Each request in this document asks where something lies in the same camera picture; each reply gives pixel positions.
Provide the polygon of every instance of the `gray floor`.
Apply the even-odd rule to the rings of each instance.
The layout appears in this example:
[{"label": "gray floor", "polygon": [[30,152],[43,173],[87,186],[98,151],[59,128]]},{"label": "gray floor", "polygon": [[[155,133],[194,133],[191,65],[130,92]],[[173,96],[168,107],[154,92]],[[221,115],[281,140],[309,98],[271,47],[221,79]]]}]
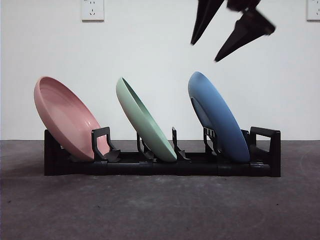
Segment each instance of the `gray floor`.
[{"label": "gray floor", "polygon": [[1,141],[1,239],[318,240],[320,141],[283,141],[281,178],[43,176],[42,141]]}]

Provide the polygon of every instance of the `plate holder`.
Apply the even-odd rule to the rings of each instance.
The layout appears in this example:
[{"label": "plate holder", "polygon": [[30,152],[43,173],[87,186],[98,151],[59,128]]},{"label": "plate holder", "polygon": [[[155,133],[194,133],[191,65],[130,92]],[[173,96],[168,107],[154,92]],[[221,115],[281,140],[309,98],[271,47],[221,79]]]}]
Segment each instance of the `plate holder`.
[{"label": "plate holder", "polygon": [[[83,162],[72,156],[44,131],[44,175],[177,175],[177,176],[281,176],[281,133],[260,127],[251,127],[250,132],[242,130],[249,152],[250,162],[230,161],[218,147],[218,136],[213,129],[203,128],[204,151],[187,152],[178,145],[177,130],[172,128],[173,148],[176,162],[159,159],[136,134],[137,151],[116,149],[111,141],[110,128],[103,127],[91,132],[94,160]],[[257,147],[257,135],[270,138],[269,151]],[[97,138],[106,136],[110,152],[102,154]]]}]

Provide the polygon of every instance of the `white wall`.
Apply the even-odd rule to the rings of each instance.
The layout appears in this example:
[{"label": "white wall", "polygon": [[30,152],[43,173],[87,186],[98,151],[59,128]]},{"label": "white wall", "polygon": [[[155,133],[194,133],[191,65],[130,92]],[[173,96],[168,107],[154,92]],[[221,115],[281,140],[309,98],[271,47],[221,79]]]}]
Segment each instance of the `white wall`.
[{"label": "white wall", "polygon": [[213,59],[240,17],[222,6],[190,45],[197,0],[106,0],[104,23],[82,23],[80,0],[1,1],[1,138],[43,139],[33,89],[40,76],[63,82],[113,139],[135,132],[116,97],[123,76],[166,136],[201,139],[188,80],[203,72],[243,129],[281,130],[283,140],[320,139],[320,22],[305,0],[263,0],[275,25],[218,63]]}]

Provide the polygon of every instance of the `pink plate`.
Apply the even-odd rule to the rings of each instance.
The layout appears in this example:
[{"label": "pink plate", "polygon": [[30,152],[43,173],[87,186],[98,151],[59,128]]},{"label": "pink plate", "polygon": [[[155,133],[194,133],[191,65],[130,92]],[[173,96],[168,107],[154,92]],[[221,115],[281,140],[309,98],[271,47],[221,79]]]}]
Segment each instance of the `pink plate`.
[{"label": "pink plate", "polygon": [[[100,125],[83,102],[61,82],[45,76],[34,87],[35,107],[44,125],[69,153],[92,161],[91,131]],[[106,136],[97,139],[100,152],[109,152]]]}]

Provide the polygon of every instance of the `electrical outlet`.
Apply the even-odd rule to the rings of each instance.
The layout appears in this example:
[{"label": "electrical outlet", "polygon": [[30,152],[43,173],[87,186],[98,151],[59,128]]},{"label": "electrical outlet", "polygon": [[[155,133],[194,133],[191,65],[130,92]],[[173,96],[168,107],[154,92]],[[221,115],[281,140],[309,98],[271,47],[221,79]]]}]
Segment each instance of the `electrical outlet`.
[{"label": "electrical outlet", "polygon": [[104,0],[82,0],[82,21],[104,20]]},{"label": "electrical outlet", "polygon": [[320,0],[307,0],[307,21],[320,21]]}]

